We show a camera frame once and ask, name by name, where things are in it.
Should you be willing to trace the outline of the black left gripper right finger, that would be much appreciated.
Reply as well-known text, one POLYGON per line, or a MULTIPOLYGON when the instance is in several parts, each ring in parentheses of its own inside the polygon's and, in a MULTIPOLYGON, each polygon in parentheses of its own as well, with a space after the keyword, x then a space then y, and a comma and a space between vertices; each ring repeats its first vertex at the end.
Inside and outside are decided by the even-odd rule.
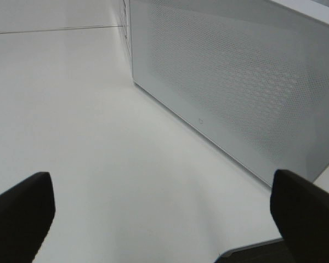
POLYGON ((295 262, 329 262, 328 192, 289 170, 277 170, 270 212, 295 262))

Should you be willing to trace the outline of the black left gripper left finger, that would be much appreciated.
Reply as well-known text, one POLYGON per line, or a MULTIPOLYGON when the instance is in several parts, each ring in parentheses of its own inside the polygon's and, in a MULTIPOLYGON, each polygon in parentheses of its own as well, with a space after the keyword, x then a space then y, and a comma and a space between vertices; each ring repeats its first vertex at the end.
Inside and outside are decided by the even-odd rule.
POLYGON ((52 178, 46 171, 0 194, 0 262, 33 262, 55 211, 52 178))

